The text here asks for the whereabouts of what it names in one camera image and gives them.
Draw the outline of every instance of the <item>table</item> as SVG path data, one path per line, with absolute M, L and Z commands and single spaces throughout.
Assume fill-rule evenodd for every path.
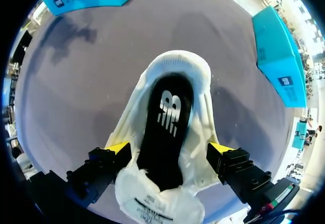
M 256 67 L 251 16 L 232 0 L 130 0 L 49 18 L 27 49 L 16 88 L 19 142 L 33 165 L 65 178 L 103 147 L 140 74 L 172 49 L 209 63 L 220 143 L 246 149 L 276 172 L 293 110 Z M 221 184 L 198 197 L 205 222 L 244 207 Z M 113 185 L 89 209 L 134 223 L 119 210 Z

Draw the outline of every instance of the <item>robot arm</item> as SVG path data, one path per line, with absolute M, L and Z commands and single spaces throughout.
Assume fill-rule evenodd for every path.
M 131 160 L 131 145 L 125 142 L 107 149 L 96 148 L 89 152 L 88 156 L 89 159 L 84 165 L 73 172 L 67 172 L 67 182 L 52 171 L 46 175 L 40 172 L 29 180 L 27 189 L 36 199 L 40 209 L 46 210 L 45 215 L 58 218 L 61 202 L 66 204 L 61 210 L 68 213 L 69 206 L 75 202 L 78 203 L 77 206 L 84 207 L 71 207 L 79 208 L 75 211 L 79 217 L 81 211 L 90 212 L 85 208 L 100 198 L 107 186 L 115 180 L 117 173 Z M 221 183 L 228 184 L 241 202 L 250 205 L 251 210 L 244 219 L 245 223 L 274 223 L 278 216 L 271 218 L 272 215 L 283 210 L 299 190 L 297 185 L 285 178 L 276 184 L 271 183 L 271 172 L 264 172 L 255 166 L 253 161 L 249 160 L 249 153 L 241 148 L 231 149 L 210 142 L 207 160 L 218 174 Z M 44 206 L 48 202 L 55 208 Z M 95 214 L 89 213 L 86 216 L 97 218 L 97 222 L 102 223 L 99 221 L 100 217 Z
M 299 186 L 283 178 L 276 184 L 271 182 L 271 172 L 264 172 L 249 159 L 249 153 L 242 148 L 231 149 L 213 142 L 208 144 L 207 160 L 223 185 L 228 184 L 242 203 L 248 203 L 251 210 L 245 223 L 271 223 L 262 220 L 282 211 L 294 198 Z

